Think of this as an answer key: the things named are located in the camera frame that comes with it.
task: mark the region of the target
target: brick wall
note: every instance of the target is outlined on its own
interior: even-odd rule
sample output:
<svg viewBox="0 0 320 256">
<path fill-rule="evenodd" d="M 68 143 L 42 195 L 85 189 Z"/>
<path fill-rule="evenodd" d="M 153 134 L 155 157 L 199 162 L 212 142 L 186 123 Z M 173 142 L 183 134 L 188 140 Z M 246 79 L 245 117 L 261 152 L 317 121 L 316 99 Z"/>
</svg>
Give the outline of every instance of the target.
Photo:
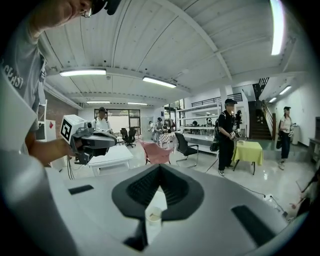
<svg viewBox="0 0 320 256">
<path fill-rule="evenodd" d="M 64 115 L 78 115 L 78 109 L 64 103 L 60 99 L 52 96 L 47 91 L 44 92 L 45 98 L 48 100 L 46 106 L 46 119 L 55 120 L 55 134 L 56 137 L 61 137 L 60 128 Z"/>
</svg>

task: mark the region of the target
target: table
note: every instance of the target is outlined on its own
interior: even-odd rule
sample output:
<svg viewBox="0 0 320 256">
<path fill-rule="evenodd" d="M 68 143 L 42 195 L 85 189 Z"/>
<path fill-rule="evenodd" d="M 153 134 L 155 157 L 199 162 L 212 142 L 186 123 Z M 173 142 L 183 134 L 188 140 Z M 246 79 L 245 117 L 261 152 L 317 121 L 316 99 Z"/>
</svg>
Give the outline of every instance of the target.
<svg viewBox="0 0 320 256">
<path fill-rule="evenodd" d="M 176 137 L 174 132 L 160 134 L 159 135 L 159 146 L 163 147 L 164 143 L 170 143 Z"/>
<path fill-rule="evenodd" d="M 92 168 L 94 176 L 100 176 L 100 168 L 104 167 L 125 164 L 130 169 L 129 160 L 133 158 L 134 156 L 125 145 L 113 146 L 107 154 L 94 156 L 88 165 Z"/>
<path fill-rule="evenodd" d="M 251 162 L 253 165 L 253 175 L 255 175 L 256 163 L 261 166 L 264 160 L 264 152 L 261 145 L 258 142 L 245 141 L 242 144 L 238 141 L 232 157 L 232 161 L 236 161 L 233 171 L 235 171 L 240 160 Z"/>
</svg>

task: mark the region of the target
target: black cap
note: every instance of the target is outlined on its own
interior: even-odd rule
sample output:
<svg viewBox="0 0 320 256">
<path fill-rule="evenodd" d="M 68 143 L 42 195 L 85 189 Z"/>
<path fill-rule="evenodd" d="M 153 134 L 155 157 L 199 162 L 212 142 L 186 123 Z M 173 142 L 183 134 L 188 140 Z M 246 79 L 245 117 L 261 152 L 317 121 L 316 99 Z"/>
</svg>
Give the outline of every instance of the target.
<svg viewBox="0 0 320 256">
<path fill-rule="evenodd" d="M 229 104 L 229 103 L 232 103 L 232 104 L 238 104 L 238 102 L 236 102 L 235 100 L 233 100 L 232 98 L 227 98 L 224 102 L 224 104 Z"/>
<path fill-rule="evenodd" d="M 99 112 L 107 112 L 106 109 L 102 106 L 99 108 Z"/>
</svg>

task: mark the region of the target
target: pink chair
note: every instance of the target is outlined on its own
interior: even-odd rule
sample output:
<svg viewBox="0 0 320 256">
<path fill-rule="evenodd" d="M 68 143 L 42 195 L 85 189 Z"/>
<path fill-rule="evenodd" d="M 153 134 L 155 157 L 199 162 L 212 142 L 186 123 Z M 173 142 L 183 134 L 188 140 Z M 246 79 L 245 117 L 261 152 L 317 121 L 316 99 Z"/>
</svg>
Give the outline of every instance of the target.
<svg viewBox="0 0 320 256">
<path fill-rule="evenodd" d="M 164 164 L 169 162 L 169 155 L 174 150 L 171 149 L 163 149 L 159 147 L 156 143 L 148 143 L 144 141 L 140 141 L 141 146 L 144 149 L 144 157 L 145 157 L 145 164 L 150 162 L 151 164 Z"/>
</svg>

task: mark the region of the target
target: ceiling light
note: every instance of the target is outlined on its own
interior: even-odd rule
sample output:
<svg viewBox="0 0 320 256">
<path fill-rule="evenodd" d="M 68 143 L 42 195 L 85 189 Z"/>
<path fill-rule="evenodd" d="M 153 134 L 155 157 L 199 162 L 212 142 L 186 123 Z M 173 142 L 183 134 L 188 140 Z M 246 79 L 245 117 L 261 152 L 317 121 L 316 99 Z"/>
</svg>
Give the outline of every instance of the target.
<svg viewBox="0 0 320 256">
<path fill-rule="evenodd" d="M 103 68 L 60 71 L 60 76 L 62 77 L 84 76 L 84 75 L 106 75 L 106 74 L 107 74 L 106 70 Z"/>
<path fill-rule="evenodd" d="M 272 103 L 272 102 L 274 102 L 276 99 L 277 99 L 277 98 L 274 97 L 274 98 L 272 98 L 269 102 Z"/>
<path fill-rule="evenodd" d="M 154 84 L 161 85 L 161 86 L 167 86 L 167 87 L 170 87 L 170 88 L 176 88 L 177 87 L 174 83 L 162 81 L 162 80 L 155 79 L 155 78 L 148 77 L 148 76 L 144 76 L 142 80 L 145 81 L 145 82 L 154 83 Z"/>
<path fill-rule="evenodd" d="M 97 104 L 97 103 L 110 103 L 110 101 L 104 101 L 104 100 L 100 100 L 100 101 L 87 101 L 86 103 L 88 104 Z"/>
<path fill-rule="evenodd" d="M 148 105 L 148 103 L 137 103 L 137 102 L 128 102 L 131 105 Z"/>
<path fill-rule="evenodd" d="M 290 90 L 291 89 L 291 86 L 288 85 L 282 92 L 280 92 L 279 94 L 282 95 L 282 94 L 285 94 L 286 91 Z"/>
<path fill-rule="evenodd" d="M 273 43 L 271 55 L 278 55 L 281 51 L 285 31 L 285 17 L 282 3 L 270 0 L 273 16 Z"/>
</svg>

